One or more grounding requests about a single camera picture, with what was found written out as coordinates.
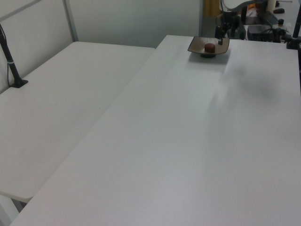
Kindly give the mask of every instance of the cable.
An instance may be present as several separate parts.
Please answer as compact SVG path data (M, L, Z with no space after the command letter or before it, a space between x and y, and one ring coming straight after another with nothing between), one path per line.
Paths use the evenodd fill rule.
M8 79L8 87L10 87L10 84L9 84L9 79Z
M5 32L4 32L4 30L3 30L2 26L1 26L1 24L0 24L0 30L1 30L1 32L2 32L2 34L3 34L3 36L4 36L5 43L7 44L8 41L7 41L7 39L6 39L6 35L5 35ZM8 78L9 73L8 73L8 72L7 72L8 87L10 87L10 84L9 84L9 78Z
M225 23L225 12L224 12L224 8L222 6L222 0L221 0L221 8L222 8L222 26L223 26Z
M269 28L269 29L267 29L267 30L261 32L260 34L263 34L263 33L267 32L267 31L269 31L269 33L270 33L272 30L273 30L272 28Z
M2 26L1 26L1 24L0 24L0 30L1 30L1 33L4 35L4 39L5 39L5 42L6 42L6 44L7 44L8 41L7 41L7 39L6 39L6 35L5 35L5 32L4 32L4 30L3 30Z

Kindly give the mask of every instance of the brown dish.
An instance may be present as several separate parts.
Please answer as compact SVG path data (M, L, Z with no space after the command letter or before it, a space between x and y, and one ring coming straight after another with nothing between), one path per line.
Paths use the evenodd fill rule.
M218 44L218 39L215 38L202 38L195 36L188 47L188 51L192 53L200 53L203 57L214 57L216 54L226 53L229 47L229 38L224 38L222 45ZM215 52L205 52L205 45L212 43L215 45Z

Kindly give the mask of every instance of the white wall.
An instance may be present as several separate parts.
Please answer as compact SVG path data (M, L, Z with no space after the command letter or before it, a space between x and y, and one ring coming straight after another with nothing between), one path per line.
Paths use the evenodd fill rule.
M72 43L63 0L42 0L1 25L21 77ZM0 48L0 93L7 89L6 67Z
M154 47L201 31L203 0L67 0L79 41Z

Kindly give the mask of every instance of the white table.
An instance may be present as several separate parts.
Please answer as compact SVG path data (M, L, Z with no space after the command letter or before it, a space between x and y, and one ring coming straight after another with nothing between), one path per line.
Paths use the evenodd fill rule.
M0 194L28 202L153 53L75 42L0 95Z
M297 51L191 40L163 40L12 226L300 225Z

